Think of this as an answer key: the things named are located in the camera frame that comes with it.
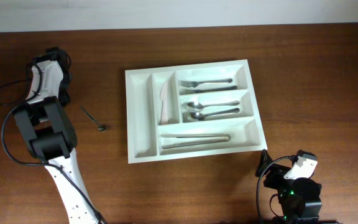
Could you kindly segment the small steel teaspoon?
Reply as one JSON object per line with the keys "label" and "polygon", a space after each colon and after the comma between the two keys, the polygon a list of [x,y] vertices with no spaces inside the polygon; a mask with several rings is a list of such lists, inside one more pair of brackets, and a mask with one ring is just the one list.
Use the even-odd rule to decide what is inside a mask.
{"label": "small steel teaspoon", "polygon": [[89,117],[90,120],[92,120],[92,122],[94,122],[97,126],[98,126],[98,131],[99,132],[105,132],[106,130],[106,126],[103,124],[100,124],[95,118],[93,118],[86,110],[83,106],[80,106],[80,109],[85,113],[85,115],[87,115],[87,117]]}

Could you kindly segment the steel spoon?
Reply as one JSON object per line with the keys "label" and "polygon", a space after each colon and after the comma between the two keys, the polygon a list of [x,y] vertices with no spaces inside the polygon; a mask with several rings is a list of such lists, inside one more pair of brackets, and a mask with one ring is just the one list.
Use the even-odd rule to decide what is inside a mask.
{"label": "steel spoon", "polygon": [[226,103],[215,103],[215,104],[208,104],[208,105],[202,105],[198,101],[191,101],[191,102],[185,103],[186,109],[191,112],[200,112],[200,111],[204,110],[205,108],[211,107],[211,106],[238,106],[238,105],[240,105],[239,101],[232,101],[232,102],[226,102]]}
{"label": "steel spoon", "polygon": [[187,119],[189,121],[204,121],[209,117],[221,116],[221,115],[227,115],[227,114],[236,114],[236,113],[239,113],[239,112],[240,112],[239,108],[234,108],[234,109],[224,110],[224,111],[217,111],[217,112],[214,112],[214,113],[207,113],[207,114],[203,114],[203,113],[200,113],[200,112],[191,112],[187,116]]}

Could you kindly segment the steel fork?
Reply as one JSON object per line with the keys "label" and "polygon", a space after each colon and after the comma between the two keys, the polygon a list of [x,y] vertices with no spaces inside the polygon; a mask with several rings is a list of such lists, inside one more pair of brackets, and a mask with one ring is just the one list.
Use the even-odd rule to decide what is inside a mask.
{"label": "steel fork", "polygon": [[180,86],[185,88],[195,88],[202,84],[225,84],[225,83],[232,83],[233,79],[226,78],[220,80],[205,80],[205,81],[179,81]]}
{"label": "steel fork", "polygon": [[181,95],[190,95],[190,94],[197,94],[197,93],[207,93],[207,92],[215,92],[215,91],[228,91],[228,90],[236,90],[237,86],[229,86],[224,88],[212,88],[212,89],[204,89],[204,90],[191,90],[185,89],[180,92]]}

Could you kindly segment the steel tongs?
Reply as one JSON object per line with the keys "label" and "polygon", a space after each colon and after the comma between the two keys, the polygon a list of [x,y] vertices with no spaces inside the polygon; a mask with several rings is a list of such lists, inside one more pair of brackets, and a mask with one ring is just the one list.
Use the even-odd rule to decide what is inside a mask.
{"label": "steel tongs", "polygon": [[163,134],[164,139],[179,139],[179,142],[163,145],[162,149],[173,149],[179,147],[197,146],[202,144],[213,144],[227,142],[231,139],[230,134]]}

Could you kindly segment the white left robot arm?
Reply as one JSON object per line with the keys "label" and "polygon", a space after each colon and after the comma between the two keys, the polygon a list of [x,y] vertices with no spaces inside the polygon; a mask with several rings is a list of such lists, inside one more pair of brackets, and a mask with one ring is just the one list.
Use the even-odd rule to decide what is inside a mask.
{"label": "white left robot arm", "polygon": [[90,200],[76,155],[75,129],[65,113],[70,56],[52,47],[30,62],[29,93],[12,112],[29,154],[51,175],[70,223],[105,223]]}

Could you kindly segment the white plastic knife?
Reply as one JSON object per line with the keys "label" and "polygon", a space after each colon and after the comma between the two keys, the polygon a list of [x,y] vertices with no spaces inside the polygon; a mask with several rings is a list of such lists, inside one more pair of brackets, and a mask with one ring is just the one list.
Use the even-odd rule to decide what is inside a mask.
{"label": "white plastic knife", "polygon": [[160,99],[162,101],[162,110],[160,116],[160,124],[167,124],[168,117],[167,117],[167,92],[168,92],[168,82],[164,82],[162,85],[162,89],[160,92]]}

